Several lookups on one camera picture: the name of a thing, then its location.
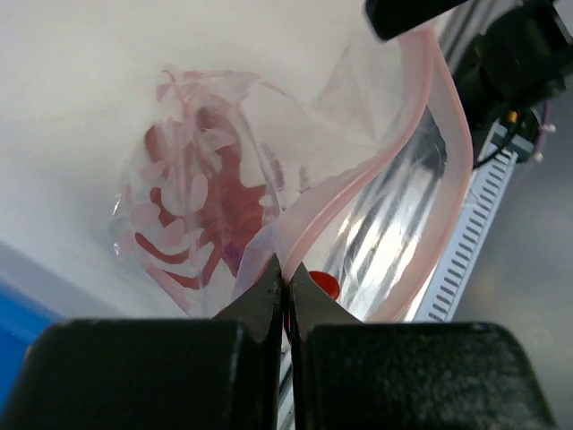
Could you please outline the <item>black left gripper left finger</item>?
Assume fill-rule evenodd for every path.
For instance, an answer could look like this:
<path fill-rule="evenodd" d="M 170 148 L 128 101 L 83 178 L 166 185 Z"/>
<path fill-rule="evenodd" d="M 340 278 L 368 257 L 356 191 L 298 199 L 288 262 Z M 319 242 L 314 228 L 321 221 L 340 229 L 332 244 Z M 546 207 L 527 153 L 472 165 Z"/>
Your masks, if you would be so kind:
<path fill-rule="evenodd" d="M 283 286 L 271 259 L 211 319 L 52 324 L 32 344 L 2 428 L 275 428 Z"/>

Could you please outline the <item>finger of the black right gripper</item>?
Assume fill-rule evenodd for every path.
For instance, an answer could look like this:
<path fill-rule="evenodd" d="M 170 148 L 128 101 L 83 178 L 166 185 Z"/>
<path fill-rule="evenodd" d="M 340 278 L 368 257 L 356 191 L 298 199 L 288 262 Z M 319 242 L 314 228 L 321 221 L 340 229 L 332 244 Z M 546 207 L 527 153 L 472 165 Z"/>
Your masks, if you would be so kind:
<path fill-rule="evenodd" d="M 378 39 L 388 41 L 465 2 L 466 0 L 366 0 L 364 12 Z"/>

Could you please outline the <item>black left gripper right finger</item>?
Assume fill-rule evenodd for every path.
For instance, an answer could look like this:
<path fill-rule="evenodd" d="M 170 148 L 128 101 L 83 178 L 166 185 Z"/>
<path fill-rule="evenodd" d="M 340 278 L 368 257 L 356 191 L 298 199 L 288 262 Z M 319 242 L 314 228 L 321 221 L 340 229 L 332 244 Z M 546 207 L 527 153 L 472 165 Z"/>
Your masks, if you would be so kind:
<path fill-rule="evenodd" d="M 365 323 L 308 270 L 288 287 L 299 429 L 553 429 L 526 352 L 494 323 Z"/>

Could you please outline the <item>clear pink zip top bag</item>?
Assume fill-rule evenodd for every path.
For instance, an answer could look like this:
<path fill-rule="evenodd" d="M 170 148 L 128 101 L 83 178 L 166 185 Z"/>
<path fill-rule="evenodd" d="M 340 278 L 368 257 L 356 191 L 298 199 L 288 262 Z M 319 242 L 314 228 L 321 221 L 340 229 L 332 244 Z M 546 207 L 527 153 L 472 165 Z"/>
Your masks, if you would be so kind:
<path fill-rule="evenodd" d="M 286 174 L 284 190 L 273 199 L 284 208 L 246 246 L 237 276 L 220 264 L 201 291 L 172 295 L 162 288 L 171 299 L 191 317 L 211 317 L 239 298 L 271 258 L 278 259 L 285 280 L 300 266 L 334 276 L 325 264 L 343 220 L 405 148 L 428 108 L 438 47 L 429 29 L 389 42 L 359 33 L 310 103 L 252 72 L 162 71 L 149 128 L 199 108 L 234 112 L 246 130 L 243 181 L 254 185 L 270 179 L 263 147 L 276 154 Z M 149 238 L 160 231 L 136 207 L 148 200 L 150 190 L 140 174 L 149 161 L 143 137 L 124 163 L 110 230 L 116 258 L 161 288 L 145 271 L 133 239 L 136 230 Z"/>

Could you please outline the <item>blue plastic bin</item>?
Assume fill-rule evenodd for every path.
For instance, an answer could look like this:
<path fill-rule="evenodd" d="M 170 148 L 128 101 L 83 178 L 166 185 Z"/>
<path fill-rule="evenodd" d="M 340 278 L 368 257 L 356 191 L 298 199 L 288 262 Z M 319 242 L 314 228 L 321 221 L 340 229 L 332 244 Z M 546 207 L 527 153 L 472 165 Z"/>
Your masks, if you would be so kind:
<path fill-rule="evenodd" d="M 31 343 L 61 319 L 1 280 L 1 385 L 9 386 Z"/>

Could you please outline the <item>red toy lobster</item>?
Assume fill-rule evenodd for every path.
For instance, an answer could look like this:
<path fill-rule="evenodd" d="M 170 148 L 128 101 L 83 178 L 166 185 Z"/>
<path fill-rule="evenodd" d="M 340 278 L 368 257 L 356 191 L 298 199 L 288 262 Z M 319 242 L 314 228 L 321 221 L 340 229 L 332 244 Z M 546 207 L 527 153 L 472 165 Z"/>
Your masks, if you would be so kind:
<path fill-rule="evenodd" d="M 263 147 L 270 179 L 248 185 L 242 179 L 245 144 L 244 120 L 209 107 L 144 134 L 149 161 L 140 174 L 150 190 L 136 207 L 160 231 L 149 238 L 136 230 L 133 239 L 145 271 L 166 292 L 203 290 L 220 264 L 237 276 L 246 246 L 283 210 L 273 200 L 286 186 L 276 154 Z"/>

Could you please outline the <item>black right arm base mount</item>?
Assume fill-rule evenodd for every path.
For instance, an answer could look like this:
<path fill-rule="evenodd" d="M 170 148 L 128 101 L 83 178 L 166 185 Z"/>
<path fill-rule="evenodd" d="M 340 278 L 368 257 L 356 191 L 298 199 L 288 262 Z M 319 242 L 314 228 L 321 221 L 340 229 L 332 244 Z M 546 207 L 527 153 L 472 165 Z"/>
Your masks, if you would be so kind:
<path fill-rule="evenodd" d="M 471 41 L 454 73 L 472 134 L 474 167 L 514 151 L 542 152 L 550 101 L 572 74 L 572 34 L 553 1 L 525 1 Z"/>

